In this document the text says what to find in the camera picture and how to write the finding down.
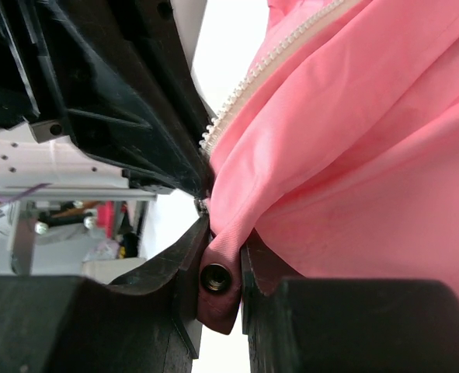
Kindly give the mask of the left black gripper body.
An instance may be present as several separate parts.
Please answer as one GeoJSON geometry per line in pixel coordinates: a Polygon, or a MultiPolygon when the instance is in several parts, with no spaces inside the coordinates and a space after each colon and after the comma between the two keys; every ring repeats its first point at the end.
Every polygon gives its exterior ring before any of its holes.
{"type": "Polygon", "coordinates": [[[0,1],[0,131],[67,136],[131,187],[205,197],[209,115],[172,1],[0,1]]]}

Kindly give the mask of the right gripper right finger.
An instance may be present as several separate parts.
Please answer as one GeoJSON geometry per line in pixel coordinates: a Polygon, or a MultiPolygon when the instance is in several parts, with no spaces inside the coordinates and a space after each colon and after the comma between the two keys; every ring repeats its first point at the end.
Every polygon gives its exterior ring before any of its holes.
{"type": "Polygon", "coordinates": [[[302,277],[256,233],[241,264],[254,372],[459,372],[459,299],[440,282],[302,277]]]}

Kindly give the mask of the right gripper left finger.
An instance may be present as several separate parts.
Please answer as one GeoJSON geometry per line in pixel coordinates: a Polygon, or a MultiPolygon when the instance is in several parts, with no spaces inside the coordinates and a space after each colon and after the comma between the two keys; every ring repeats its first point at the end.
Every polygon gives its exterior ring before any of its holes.
{"type": "Polygon", "coordinates": [[[189,372],[200,351],[199,218],[174,244],[108,285],[0,276],[0,372],[189,372]]]}

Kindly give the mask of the pink hooded zip jacket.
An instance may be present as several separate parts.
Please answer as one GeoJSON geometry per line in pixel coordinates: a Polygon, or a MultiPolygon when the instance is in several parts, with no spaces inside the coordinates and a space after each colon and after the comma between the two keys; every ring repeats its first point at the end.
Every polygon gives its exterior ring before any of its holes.
{"type": "Polygon", "coordinates": [[[252,231],[307,277],[416,278],[459,297],[459,1],[271,1],[204,135],[214,239],[198,319],[230,333],[252,231]]]}

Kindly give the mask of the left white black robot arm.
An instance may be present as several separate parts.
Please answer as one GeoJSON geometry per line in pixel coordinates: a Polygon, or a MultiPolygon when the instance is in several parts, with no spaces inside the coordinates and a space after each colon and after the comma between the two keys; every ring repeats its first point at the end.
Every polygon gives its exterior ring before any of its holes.
{"type": "Polygon", "coordinates": [[[203,1],[0,1],[0,194],[205,197],[203,1]]]}

